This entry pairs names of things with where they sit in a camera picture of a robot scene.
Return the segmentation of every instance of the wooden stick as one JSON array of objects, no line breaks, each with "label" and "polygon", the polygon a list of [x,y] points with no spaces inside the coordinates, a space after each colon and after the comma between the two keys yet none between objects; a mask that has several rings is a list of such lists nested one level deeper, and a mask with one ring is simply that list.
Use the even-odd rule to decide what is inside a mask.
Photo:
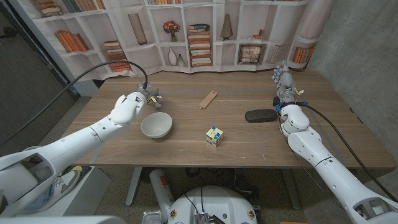
[{"label": "wooden stick", "polygon": [[206,109],[206,107],[214,100],[217,94],[217,92],[211,91],[209,95],[207,95],[206,98],[199,104],[199,108],[201,110]]}]

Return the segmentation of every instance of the red flowers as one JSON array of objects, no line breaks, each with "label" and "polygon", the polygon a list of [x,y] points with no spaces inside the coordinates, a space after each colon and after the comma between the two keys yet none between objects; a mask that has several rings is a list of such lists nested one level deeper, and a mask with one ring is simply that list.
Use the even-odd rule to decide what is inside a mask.
[{"label": "red flowers", "polygon": [[180,25],[178,25],[176,22],[174,21],[167,21],[164,25],[163,25],[163,30],[165,33],[174,33],[174,32],[178,32],[178,30],[180,29]]}]

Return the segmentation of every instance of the bookshelf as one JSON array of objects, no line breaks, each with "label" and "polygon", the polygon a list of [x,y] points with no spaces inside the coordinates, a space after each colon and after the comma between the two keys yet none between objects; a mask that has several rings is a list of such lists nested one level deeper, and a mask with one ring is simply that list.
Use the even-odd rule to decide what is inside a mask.
[{"label": "bookshelf", "polygon": [[[148,0],[103,0],[105,8],[95,11],[69,13],[62,0],[55,0],[64,15],[44,17],[34,0],[17,0],[27,15],[61,56],[76,77],[97,63],[109,61],[103,42],[118,40],[126,58],[142,66],[148,74],[161,70],[170,72],[225,72],[231,70],[262,70],[274,68],[283,58],[293,68],[306,63],[293,63],[296,47],[317,44],[334,0],[248,1],[248,0],[181,0],[181,4],[151,5]],[[128,14],[138,13],[147,43],[139,45]],[[223,41],[220,33],[225,14],[230,15],[233,35]],[[177,42],[163,31],[163,23],[175,21],[181,29]],[[209,24],[211,32],[212,66],[191,67],[188,50],[188,25]],[[70,52],[55,37],[58,30],[79,33],[89,51]],[[260,29],[262,39],[252,39]],[[238,55],[244,44],[261,45],[258,64],[240,64]],[[185,65],[172,66],[168,61],[169,47],[181,54]],[[141,75],[137,68],[131,72],[113,73],[110,66],[97,68],[86,79]]]}]

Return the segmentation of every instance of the table leg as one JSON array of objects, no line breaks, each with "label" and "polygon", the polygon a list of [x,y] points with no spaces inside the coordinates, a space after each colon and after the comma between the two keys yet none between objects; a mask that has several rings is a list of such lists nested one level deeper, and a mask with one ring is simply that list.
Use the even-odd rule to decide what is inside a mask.
[{"label": "table leg", "polygon": [[142,167],[135,167],[132,172],[132,177],[130,181],[129,192],[127,193],[126,205],[131,206],[134,202],[134,198],[136,197],[136,193],[138,190],[138,184],[141,178]]},{"label": "table leg", "polygon": [[285,182],[286,189],[289,193],[290,202],[294,210],[300,210],[301,204],[299,201],[299,195],[297,193],[296,186],[294,184],[293,173],[291,169],[281,169],[282,177]]}]

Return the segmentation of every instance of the rubik's cube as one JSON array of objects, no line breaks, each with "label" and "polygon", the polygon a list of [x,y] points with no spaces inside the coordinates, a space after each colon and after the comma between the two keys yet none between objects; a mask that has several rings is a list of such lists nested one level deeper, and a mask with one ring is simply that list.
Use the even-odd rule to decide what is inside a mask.
[{"label": "rubik's cube", "polygon": [[223,131],[214,126],[206,133],[206,142],[214,147],[217,147],[221,140],[223,140]]}]

